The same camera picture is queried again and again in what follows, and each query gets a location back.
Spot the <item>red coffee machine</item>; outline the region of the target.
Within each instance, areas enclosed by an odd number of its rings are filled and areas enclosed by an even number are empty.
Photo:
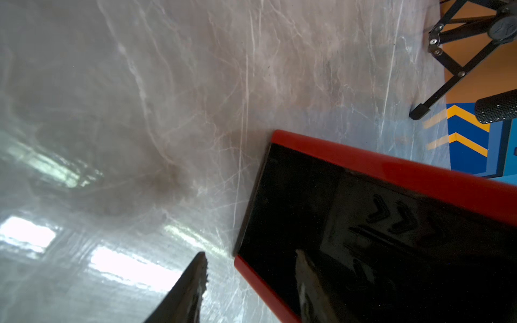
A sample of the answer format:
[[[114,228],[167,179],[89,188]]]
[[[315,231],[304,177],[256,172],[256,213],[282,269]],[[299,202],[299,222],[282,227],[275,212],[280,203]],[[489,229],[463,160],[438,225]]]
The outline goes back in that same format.
[[[282,322],[302,322],[296,250],[338,322],[516,321],[510,184],[276,130],[234,265]]]

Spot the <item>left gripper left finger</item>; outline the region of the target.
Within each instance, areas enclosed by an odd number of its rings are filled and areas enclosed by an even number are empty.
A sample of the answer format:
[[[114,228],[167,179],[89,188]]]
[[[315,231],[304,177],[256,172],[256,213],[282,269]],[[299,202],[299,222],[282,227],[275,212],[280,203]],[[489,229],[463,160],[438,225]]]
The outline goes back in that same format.
[[[145,323],[200,322],[201,303],[207,285],[207,258],[198,252],[173,288]]]

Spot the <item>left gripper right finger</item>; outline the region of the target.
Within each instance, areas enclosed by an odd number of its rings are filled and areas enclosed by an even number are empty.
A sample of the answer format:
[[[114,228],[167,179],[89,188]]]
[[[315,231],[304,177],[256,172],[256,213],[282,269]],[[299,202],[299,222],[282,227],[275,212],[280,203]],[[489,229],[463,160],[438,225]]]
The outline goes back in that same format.
[[[329,294],[315,266],[302,250],[296,250],[296,283],[302,322],[337,322]]]

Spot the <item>microphone on black tripod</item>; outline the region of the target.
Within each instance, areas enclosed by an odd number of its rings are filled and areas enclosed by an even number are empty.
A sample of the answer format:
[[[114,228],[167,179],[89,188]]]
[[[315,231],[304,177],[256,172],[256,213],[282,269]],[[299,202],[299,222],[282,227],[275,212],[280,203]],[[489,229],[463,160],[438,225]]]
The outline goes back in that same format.
[[[475,102],[482,123],[516,118],[516,2],[446,1],[428,52],[448,80],[409,116],[420,120],[442,98]]]

